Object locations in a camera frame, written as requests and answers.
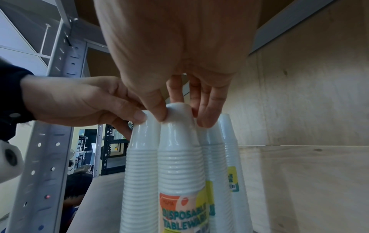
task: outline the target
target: person's left hand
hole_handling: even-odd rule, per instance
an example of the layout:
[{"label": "person's left hand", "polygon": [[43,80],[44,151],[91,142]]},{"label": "person's left hand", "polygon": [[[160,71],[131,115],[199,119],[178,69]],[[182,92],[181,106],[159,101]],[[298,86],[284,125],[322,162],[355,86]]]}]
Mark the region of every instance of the person's left hand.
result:
[{"label": "person's left hand", "polygon": [[26,108],[36,120],[65,126],[111,124],[128,140],[128,121],[142,123],[146,115],[139,98],[120,78],[50,78],[27,76],[21,81]]}]

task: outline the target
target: dark sleeve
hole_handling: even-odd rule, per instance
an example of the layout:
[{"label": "dark sleeve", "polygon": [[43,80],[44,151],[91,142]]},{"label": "dark sleeve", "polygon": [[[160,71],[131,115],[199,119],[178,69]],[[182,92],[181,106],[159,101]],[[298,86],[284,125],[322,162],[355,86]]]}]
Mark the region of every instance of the dark sleeve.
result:
[{"label": "dark sleeve", "polygon": [[15,136],[17,123],[35,118],[23,102],[20,81],[32,72],[4,62],[0,58],[0,140]]}]

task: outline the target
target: fingernail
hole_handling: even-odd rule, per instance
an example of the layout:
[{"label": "fingernail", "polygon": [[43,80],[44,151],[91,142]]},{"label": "fingernail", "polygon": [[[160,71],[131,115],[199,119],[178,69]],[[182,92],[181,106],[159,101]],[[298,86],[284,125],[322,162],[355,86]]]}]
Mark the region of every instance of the fingernail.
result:
[{"label": "fingernail", "polygon": [[138,120],[140,122],[144,122],[147,119],[147,116],[143,111],[138,110],[133,115],[133,118],[135,118],[136,120]]}]

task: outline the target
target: stacked cup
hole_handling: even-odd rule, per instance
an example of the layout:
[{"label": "stacked cup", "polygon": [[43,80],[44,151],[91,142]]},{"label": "stacked cup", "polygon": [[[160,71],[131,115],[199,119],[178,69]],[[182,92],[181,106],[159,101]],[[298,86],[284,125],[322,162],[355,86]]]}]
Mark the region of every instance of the stacked cup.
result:
[{"label": "stacked cup", "polygon": [[233,201],[236,233],[252,233],[250,208],[247,200],[238,142],[228,114],[221,114],[218,123],[221,129],[228,165],[229,188]]},{"label": "stacked cup", "polygon": [[208,232],[204,161],[191,107],[167,108],[158,149],[159,232]]},{"label": "stacked cup", "polygon": [[210,205],[210,232],[234,233],[227,161],[218,123],[210,129],[197,127],[197,135],[204,157],[206,190]]},{"label": "stacked cup", "polygon": [[160,124],[149,111],[135,125],[127,149],[120,233],[158,233]]}]

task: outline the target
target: paper roll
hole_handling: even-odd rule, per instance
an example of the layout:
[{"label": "paper roll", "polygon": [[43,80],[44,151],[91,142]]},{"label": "paper roll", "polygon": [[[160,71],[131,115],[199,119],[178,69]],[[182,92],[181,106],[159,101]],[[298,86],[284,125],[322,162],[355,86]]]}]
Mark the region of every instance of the paper roll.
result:
[{"label": "paper roll", "polygon": [[22,174],[24,161],[18,147],[0,140],[0,183]]}]

